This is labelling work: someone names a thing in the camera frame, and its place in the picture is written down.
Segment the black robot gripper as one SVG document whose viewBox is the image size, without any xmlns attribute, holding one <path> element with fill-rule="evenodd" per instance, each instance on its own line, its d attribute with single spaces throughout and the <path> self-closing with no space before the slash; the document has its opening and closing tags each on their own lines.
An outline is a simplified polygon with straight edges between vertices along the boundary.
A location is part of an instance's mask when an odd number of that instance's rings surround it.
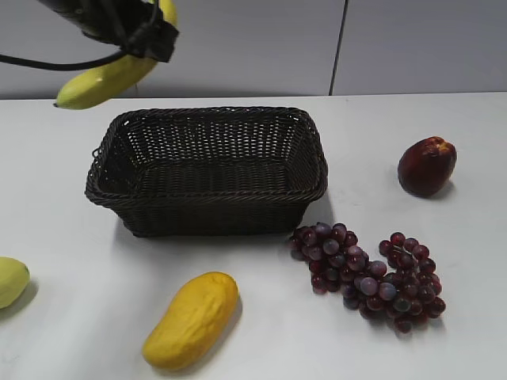
<svg viewBox="0 0 507 380">
<path fill-rule="evenodd" d="M 179 32 L 161 1 L 41 0 L 91 40 L 117 46 L 123 53 L 170 61 Z"/>
</svg>

